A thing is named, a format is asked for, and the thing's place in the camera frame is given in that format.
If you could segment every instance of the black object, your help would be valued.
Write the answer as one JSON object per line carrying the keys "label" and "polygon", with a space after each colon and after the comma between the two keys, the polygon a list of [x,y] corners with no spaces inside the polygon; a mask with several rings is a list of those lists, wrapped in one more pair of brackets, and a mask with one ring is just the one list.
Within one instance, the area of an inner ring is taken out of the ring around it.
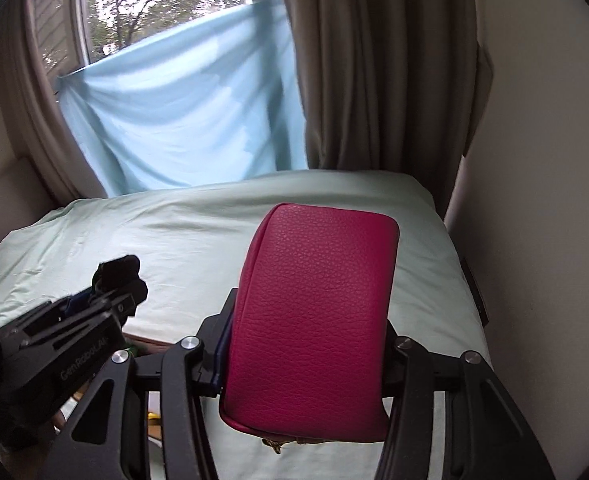
{"label": "black object", "polygon": [[490,322],[490,319],[487,316],[487,310],[485,309],[485,301],[483,301],[483,296],[481,296],[479,285],[477,285],[477,280],[474,279],[472,269],[469,268],[468,262],[465,258],[460,259],[460,264],[461,270],[463,271],[463,276],[465,277],[465,281],[468,283],[469,291],[472,294],[474,305],[477,307],[479,319],[481,319],[481,326],[485,328],[485,326]]}
{"label": "black object", "polygon": [[0,442],[29,445],[39,425],[126,346],[122,326],[148,295],[139,269],[132,255],[100,264],[91,287],[0,328]]}
{"label": "black object", "polygon": [[[147,479],[149,391],[161,392],[166,478],[216,480],[199,396],[223,387],[235,298],[233,289],[196,338],[164,354],[108,360],[55,440],[40,480]],[[433,354],[388,324],[383,381],[394,402],[377,480],[427,478],[434,391],[447,393],[444,480],[553,480],[532,430],[480,354]]]}

